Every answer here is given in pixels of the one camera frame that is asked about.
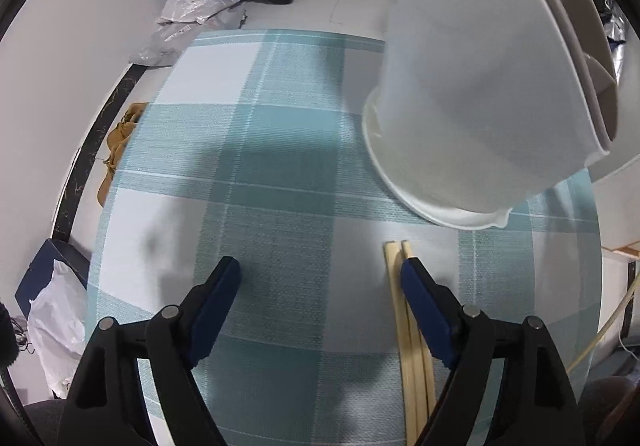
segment screw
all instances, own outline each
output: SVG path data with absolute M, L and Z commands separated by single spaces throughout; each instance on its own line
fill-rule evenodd
M 107 316 L 106 318 L 102 318 L 100 321 L 98 321 L 98 328 L 101 331 L 106 331 L 108 329 L 110 329 L 111 327 L 113 327 L 113 324 L 115 323 L 115 320 L 109 316 Z
M 529 316 L 529 317 L 527 317 L 527 323 L 529 324 L 530 327 L 533 327 L 536 330 L 540 330 L 542 327 L 545 326 L 545 324 L 542 322 L 542 320 L 540 318 L 538 318 L 537 316 Z
M 176 305 L 167 305 L 164 309 L 160 311 L 160 315 L 165 320 L 170 320 L 171 318 L 175 318 L 180 312 L 180 309 Z
M 467 303 L 466 305 L 463 305 L 462 312 L 465 313 L 470 318 L 477 318 L 482 311 L 475 305 L 471 305 L 470 303 Z

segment cable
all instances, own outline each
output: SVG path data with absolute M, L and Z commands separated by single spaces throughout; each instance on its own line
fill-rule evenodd
M 629 290 L 626 291 L 626 294 L 625 294 L 624 298 L 622 299 L 622 301 L 620 302 L 620 305 L 618 305 L 616 307 L 616 310 L 613 311 L 613 314 L 609 316 L 609 319 L 603 325 L 603 327 L 600 329 L 600 332 L 598 332 L 598 334 L 596 334 L 596 337 L 593 338 L 591 343 L 589 343 L 589 345 L 587 345 L 587 347 L 578 355 L 578 357 L 575 358 L 574 362 L 571 363 L 571 365 L 569 365 L 569 367 L 566 369 L 566 372 L 568 374 L 570 374 L 572 372 L 572 370 L 576 366 L 578 366 L 580 364 L 580 362 L 584 358 L 586 358 L 589 355 L 589 352 L 591 352 L 591 350 L 593 350 L 596 347 L 598 342 L 603 338 L 603 336 L 611 328 L 611 326 L 613 325 L 614 321 L 616 321 L 616 319 L 618 319 L 618 316 L 620 316 L 620 313 L 625 309 L 626 304 L 629 303 L 629 301 L 631 301 L 631 298 L 633 298 L 634 293 L 636 292 L 636 288 L 638 288 L 638 285 L 640 285 L 640 274 L 636 275 L 635 280 L 629 286 Z
M 638 356 L 636 356 L 631 350 L 625 347 L 625 344 L 622 342 L 622 328 L 618 331 L 618 341 L 620 342 L 620 346 L 626 350 L 626 352 L 630 353 L 631 356 L 636 360 L 636 363 L 640 361 Z
M 15 318 L 11 318 L 11 323 L 14 326 L 15 341 L 18 343 L 20 352 L 24 352 L 26 350 L 27 352 L 29 352 L 29 354 L 33 355 L 35 350 L 33 349 L 33 346 L 31 347 L 31 349 L 29 348 L 31 342 L 29 341 L 27 331 L 22 328 L 20 323 L 18 323 Z

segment plaid tablecloth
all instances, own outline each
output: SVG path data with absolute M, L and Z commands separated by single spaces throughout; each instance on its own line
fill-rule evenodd
M 542 317 L 565 364 L 600 311 L 600 236 L 579 172 L 459 232 L 416 217 L 360 131 L 383 42 L 308 31 L 207 32 L 147 108 L 120 163 L 91 263 L 87 337 L 179 303 L 220 257 L 243 283 L 194 371 L 233 446 L 401 445 L 404 409 L 382 244 L 411 240 L 437 281 L 491 317 Z M 494 365 L 472 442 L 489 425 Z M 146 402 L 161 416 L 148 363 Z M 580 392 L 588 361 L 572 376 Z M 436 364 L 442 387 L 448 371 Z

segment wooden chopstick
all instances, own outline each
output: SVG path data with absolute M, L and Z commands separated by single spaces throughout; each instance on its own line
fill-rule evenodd
M 407 258 L 415 256 L 411 249 L 411 245 L 408 241 L 402 241 L 402 261 Z M 411 307 L 407 301 L 404 301 L 406 305 L 406 312 L 409 319 L 409 336 L 411 337 L 411 358 L 414 363 L 414 382 L 415 382 L 415 413 L 416 413 L 416 425 L 418 429 L 418 435 L 427 424 L 429 418 L 428 397 L 427 397 L 427 385 L 424 378 L 424 359 L 422 354 L 422 343 L 420 339 L 420 330 L 418 329 L 418 322 L 415 320 L 414 313 L 411 311 Z
M 408 240 L 402 241 L 402 253 L 404 254 L 404 259 L 415 257 L 414 250 L 411 248 L 411 243 Z M 414 314 L 411 311 L 411 308 L 407 306 L 407 311 L 411 314 L 411 319 L 415 321 Z M 424 338 L 422 334 L 418 330 L 417 322 L 416 322 L 416 330 L 418 331 L 418 336 L 420 338 L 420 350 L 422 352 L 422 365 L 424 367 L 424 384 L 426 389 L 426 403 L 427 403 L 427 418 L 433 413 L 433 410 L 436 406 L 436 387 L 435 387 L 435 378 L 433 375 L 433 356 L 431 355 L 431 350 L 427 347 L 427 343 L 424 342 Z
M 400 267 L 402 252 L 396 241 L 384 245 L 386 271 L 389 275 L 391 299 L 396 313 L 396 332 L 398 333 L 398 349 L 400 352 L 400 370 L 402 375 L 402 395 L 404 397 L 404 425 L 406 427 L 406 443 L 415 444 L 418 439 L 417 412 L 415 400 L 414 361 L 409 333 L 409 318 L 406 301 L 400 288 Z

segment white plastic bag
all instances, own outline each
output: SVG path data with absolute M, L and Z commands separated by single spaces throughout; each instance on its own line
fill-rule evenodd
M 244 4 L 225 9 L 198 23 L 167 23 L 151 34 L 146 44 L 129 57 L 129 63 L 143 66 L 172 66 L 191 45 L 197 35 L 206 29 L 239 29 L 244 19 Z
M 27 332 L 47 385 L 66 399 L 84 351 L 86 291 L 66 263 L 53 261 L 51 282 L 31 302 Z
M 135 54 L 129 63 L 143 66 L 171 66 L 191 45 L 204 26 L 198 23 L 167 23 L 162 25 Z
M 159 21 L 188 23 L 195 21 L 204 23 L 240 0 L 167 0 L 160 14 Z

